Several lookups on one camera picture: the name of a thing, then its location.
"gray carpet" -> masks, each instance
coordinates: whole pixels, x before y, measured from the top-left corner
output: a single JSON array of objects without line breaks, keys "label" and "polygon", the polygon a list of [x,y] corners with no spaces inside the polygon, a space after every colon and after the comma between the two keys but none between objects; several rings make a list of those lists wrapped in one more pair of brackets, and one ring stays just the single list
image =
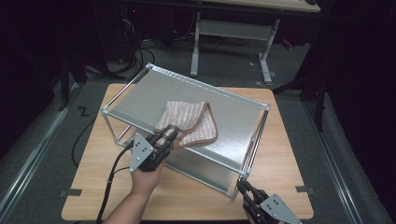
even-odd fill
[{"label": "gray carpet", "polygon": [[[274,84],[263,85],[257,61],[258,49],[262,42],[223,44],[204,42],[198,80],[214,86],[232,86],[274,89],[292,81],[309,46],[298,46],[286,50],[274,45],[268,56],[271,71],[275,72]],[[147,47],[154,42],[145,43]],[[191,46],[166,47],[156,44],[150,48],[155,55],[155,64],[168,70],[187,75],[190,72]],[[152,62],[151,55],[144,54],[144,63]],[[117,64],[110,63],[111,68]],[[124,73],[130,76],[134,69]],[[40,163],[26,190],[22,194],[7,223],[70,223],[62,220],[61,212],[65,198],[62,190],[69,189],[76,171],[71,158],[72,147],[78,135],[96,117],[106,87],[114,80],[100,76],[90,76],[76,100],[68,107],[69,111],[61,126],[53,136],[49,150]],[[10,152],[1,160],[0,183],[2,198],[15,180],[26,159],[38,144],[40,137],[51,125],[60,104],[59,90],[53,104],[37,118]],[[279,110],[284,120],[291,146],[300,167],[305,184],[314,193],[309,195],[314,217],[303,223],[350,223],[338,192],[320,149],[315,128],[304,111],[297,91],[287,91],[276,96]],[[79,161],[88,141],[92,126],[83,133],[76,144],[76,159]],[[334,158],[351,189],[351,194],[361,211],[363,223],[392,223],[382,204],[376,198],[370,182],[353,155],[342,129],[327,99],[323,117],[323,128]]]}]

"metal rail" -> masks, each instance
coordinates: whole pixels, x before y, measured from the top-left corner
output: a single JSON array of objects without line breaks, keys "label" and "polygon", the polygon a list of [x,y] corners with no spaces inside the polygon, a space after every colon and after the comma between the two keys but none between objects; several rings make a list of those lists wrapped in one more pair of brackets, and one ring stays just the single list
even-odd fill
[{"label": "metal rail", "polygon": [[350,193],[349,187],[347,186],[346,181],[344,180],[337,162],[332,156],[332,151],[326,141],[326,138],[318,129],[318,125],[315,122],[314,111],[309,102],[302,102],[305,113],[308,115],[309,120],[312,124],[312,127],[315,129],[315,133],[317,134],[317,138],[321,144],[322,155],[325,160],[326,166],[329,170],[330,176],[332,177],[332,182],[334,183],[335,189],[337,190],[338,196],[340,197],[341,203],[346,210],[346,215],[349,218],[350,223],[361,224],[363,221],[361,220],[361,215],[359,213],[358,208],[353,201],[352,195]]}]

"cloth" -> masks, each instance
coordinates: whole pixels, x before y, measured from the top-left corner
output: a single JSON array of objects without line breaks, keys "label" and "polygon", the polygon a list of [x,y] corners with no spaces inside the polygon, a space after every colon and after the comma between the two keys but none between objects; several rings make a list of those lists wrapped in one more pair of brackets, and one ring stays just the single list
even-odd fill
[{"label": "cloth", "polygon": [[155,126],[155,132],[159,133],[168,125],[171,125],[171,129],[165,136],[169,136],[174,130],[178,131],[171,147],[175,151],[195,144],[213,143],[218,138],[218,128],[207,102],[190,104],[168,101],[163,116]]}]

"human hand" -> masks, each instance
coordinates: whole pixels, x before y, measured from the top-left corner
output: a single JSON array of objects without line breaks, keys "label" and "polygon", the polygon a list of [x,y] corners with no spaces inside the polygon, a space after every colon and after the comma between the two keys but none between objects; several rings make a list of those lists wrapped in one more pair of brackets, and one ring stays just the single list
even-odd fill
[{"label": "human hand", "polygon": [[132,173],[131,194],[148,198],[160,182],[161,171],[165,161],[163,160],[155,171],[143,172],[140,169],[136,169]]}]

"dark background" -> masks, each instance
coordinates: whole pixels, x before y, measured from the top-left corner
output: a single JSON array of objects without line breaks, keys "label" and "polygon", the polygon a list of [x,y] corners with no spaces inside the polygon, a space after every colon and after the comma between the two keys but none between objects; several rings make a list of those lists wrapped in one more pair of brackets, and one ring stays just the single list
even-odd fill
[{"label": "dark background", "polygon": [[[315,73],[327,60],[324,55],[332,49],[333,40],[347,34],[328,70],[326,90],[354,153],[395,220],[395,2],[337,0],[319,4],[323,15],[356,19],[357,23],[346,31],[340,30],[345,24],[320,27],[314,22],[301,25],[283,20],[276,42],[315,42],[296,77],[299,79]],[[107,6],[107,14],[95,7],[87,1],[46,0],[9,1],[1,7],[1,157],[52,100],[51,87],[62,74],[66,55],[77,53],[99,67],[106,67],[107,60],[128,59],[127,51],[117,44],[124,39],[111,30],[120,27],[106,26],[103,16],[98,26],[95,14],[118,20],[117,8]],[[172,29],[186,29],[186,24],[178,21],[188,20],[180,18],[190,16],[163,10],[155,20],[145,20],[152,27],[149,30],[156,31],[148,35],[166,43],[172,38]],[[156,26],[157,21],[166,25]],[[119,48],[119,55],[112,54],[112,48]],[[316,84],[307,82],[301,88],[310,85]]]}]

